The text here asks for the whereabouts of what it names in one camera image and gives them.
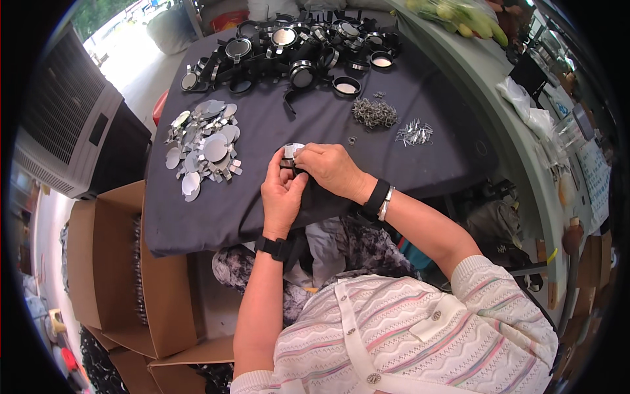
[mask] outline pile of metal clips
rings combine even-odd
[[[396,141],[402,141],[405,146],[433,145],[432,135],[433,128],[426,123],[420,123],[420,118],[416,118],[398,130]]]

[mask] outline floor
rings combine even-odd
[[[156,125],[152,112],[158,98],[171,85],[185,54],[164,55],[146,35],[145,26],[137,23],[103,63],[102,73],[123,95],[125,102],[155,138]],[[50,191],[40,192],[37,208],[31,219],[33,272],[38,277],[38,290],[49,309],[60,308],[67,327],[68,345],[75,358],[81,360],[79,322],[74,318],[70,298],[64,291],[61,276],[61,243],[59,233],[74,200]]]

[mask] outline air cooler vent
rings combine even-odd
[[[70,192],[74,189],[74,187],[57,178],[51,172],[44,170],[36,162],[28,158],[28,156],[25,155],[20,148],[15,149],[13,159],[26,171],[30,172],[36,179],[39,179],[41,182],[62,193],[70,194]]]
[[[106,84],[103,76],[94,72],[91,59],[82,53],[85,50],[75,41],[74,34],[65,34],[46,56],[39,72],[33,76],[22,120],[26,132],[67,165],[88,115]]]

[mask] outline table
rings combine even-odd
[[[551,172],[536,156],[536,136],[495,88],[513,68],[497,43],[451,34],[409,11],[404,0],[386,1],[396,10],[401,32],[438,65],[477,114],[498,154],[498,173],[517,187],[524,237],[544,240],[547,256],[558,249],[547,267],[551,284],[549,307],[555,309],[566,292],[568,256],[562,248],[564,229],[571,217],[578,216],[585,234],[591,232],[592,212],[581,171],[578,168],[575,173],[582,186],[576,191],[574,204],[563,207]],[[577,164],[575,155],[571,159]]]
[[[273,153],[289,142],[343,144],[357,165],[384,178],[413,197],[432,197],[455,192],[486,179],[498,164],[492,143],[473,111],[440,69],[407,38],[401,37],[403,53],[389,71],[373,69],[358,78],[362,94],[375,100],[386,92],[388,104],[398,111],[401,123],[420,117],[435,133],[433,145],[405,147],[394,142],[399,125],[391,130],[366,132],[351,115],[352,100],[335,96],[330,87],[299,96],[293,116],[284,105],[287,79],[278,84],[260,83],[247,96],[234,97],[227,86],[207,94],[182,92],[180,79],[186,65],[208,56],[217,39],[227,40],[227,30],[193,43],[173,80],[157,127],[149,163],[144,208],[146,243],[155,256],[218,250],[223,246],[255,240],[261,233],[263,209],[260,199],[267,164]],[[349,75],[337,67],[335,76]],[[180,112],[214,98],[239,107],[236,118],[241,137],[236,144],[243,174],[230,184],[205,180],[199,196],[185,202],[175,170],[164,165],[169,124]],[[354,146],[348,138],[356,136]],[[301,209],[295,227],[347,212],[350,201],[321,189],[313,193],[313,205]]]

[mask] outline cardigan button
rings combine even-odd
[[[372,373],[367,377],[367,382],[371,385],[375,385],[376,383],[381,381],[381,376],[377,373]]]

